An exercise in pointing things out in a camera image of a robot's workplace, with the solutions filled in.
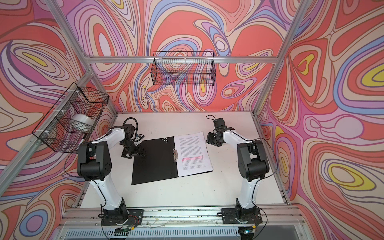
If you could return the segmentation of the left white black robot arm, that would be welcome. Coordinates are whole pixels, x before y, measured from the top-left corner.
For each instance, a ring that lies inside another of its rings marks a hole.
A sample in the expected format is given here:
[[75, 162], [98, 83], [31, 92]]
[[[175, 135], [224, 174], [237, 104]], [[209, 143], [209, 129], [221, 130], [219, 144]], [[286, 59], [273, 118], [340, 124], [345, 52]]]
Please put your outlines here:
[[140, 143], [138, 126], [123, 124], [113, 127], [102, 137], [82, 143], [78, 148], [77, 173], [94, 187], [102, 200], [100, 219], [102, 226], [124, 225], [130, 217], [124, 198], [118, 193], [110, 173], [112, 158], [110, 149], [123, 147], [122, 157], [131, 160], [143, 157], [145, 150]]

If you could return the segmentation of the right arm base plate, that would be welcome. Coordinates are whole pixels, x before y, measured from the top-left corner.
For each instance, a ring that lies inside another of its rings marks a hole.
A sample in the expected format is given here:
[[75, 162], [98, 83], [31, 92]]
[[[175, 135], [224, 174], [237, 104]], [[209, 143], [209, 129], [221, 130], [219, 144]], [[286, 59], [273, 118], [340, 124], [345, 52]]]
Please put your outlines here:
[[222, 208], [217, 216], [222, 218], [224, 224], [254, 224], [257, 226], [263, 223], [260, 209], [257, 207], [250, 209], [243, 209], [239, 206]]

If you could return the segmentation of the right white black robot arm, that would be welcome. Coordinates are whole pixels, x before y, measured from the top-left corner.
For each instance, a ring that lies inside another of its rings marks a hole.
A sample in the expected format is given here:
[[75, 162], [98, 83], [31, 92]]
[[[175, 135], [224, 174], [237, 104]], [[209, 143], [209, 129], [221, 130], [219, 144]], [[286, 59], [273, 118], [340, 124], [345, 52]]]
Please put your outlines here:
[[265, 179], [270, 171], [262, 140], [249, 140], [233, 128], [221, 128], [209, 132], [206, 143], [216, 147], [228, 144], [236, 149], [238, 169], [243, 182], [234, 207], [235, 220], [241, 224], [256, 222], [260, 209], [255, 204], [255, 198], [261, 180]]

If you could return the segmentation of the paper sheet pink highlight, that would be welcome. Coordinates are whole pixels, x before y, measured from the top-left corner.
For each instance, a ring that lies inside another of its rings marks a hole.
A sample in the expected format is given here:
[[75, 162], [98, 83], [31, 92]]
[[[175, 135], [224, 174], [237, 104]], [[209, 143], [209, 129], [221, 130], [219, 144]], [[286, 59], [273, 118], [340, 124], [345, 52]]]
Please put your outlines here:
[[203, 132], [174, 137], [179, 177], [213, 171]]

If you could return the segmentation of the white RAY file folder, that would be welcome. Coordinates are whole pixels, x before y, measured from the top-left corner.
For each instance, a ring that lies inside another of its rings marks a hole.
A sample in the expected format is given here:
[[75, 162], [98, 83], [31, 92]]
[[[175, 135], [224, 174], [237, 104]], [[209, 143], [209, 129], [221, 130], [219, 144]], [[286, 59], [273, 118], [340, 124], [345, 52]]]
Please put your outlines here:
[[134, 157], [132, 185], [180, 178], [174, 161], [174, 137], [143, 141], [146, 157]]

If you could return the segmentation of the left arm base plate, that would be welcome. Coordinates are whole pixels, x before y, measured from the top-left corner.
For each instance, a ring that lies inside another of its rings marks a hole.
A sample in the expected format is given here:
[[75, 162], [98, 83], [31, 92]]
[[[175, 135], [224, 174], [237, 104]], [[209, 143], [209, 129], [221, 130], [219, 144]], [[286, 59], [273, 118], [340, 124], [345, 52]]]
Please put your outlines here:
[[128, 209], [126, 214], [115, 210], [102, 210], [98, 217], [101, 219], [102, 226], [137, 227], [142, 224], [143, 215], [143, 209]]

